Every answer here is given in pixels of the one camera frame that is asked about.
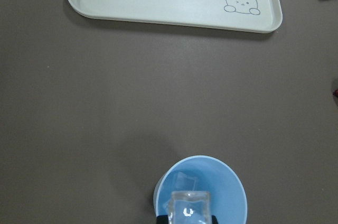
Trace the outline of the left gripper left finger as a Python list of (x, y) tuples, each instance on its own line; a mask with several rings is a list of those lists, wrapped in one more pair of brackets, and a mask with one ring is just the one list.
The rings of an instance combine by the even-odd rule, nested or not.
[(156, 217), (156, 224), (168, 224), (168, 215), (160, 215)]

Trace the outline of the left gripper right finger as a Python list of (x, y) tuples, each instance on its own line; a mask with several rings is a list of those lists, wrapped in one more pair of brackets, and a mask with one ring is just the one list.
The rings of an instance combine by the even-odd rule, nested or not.
[(212, 217), (212, 224), (219, 224), (216, 216), (211, 216)]

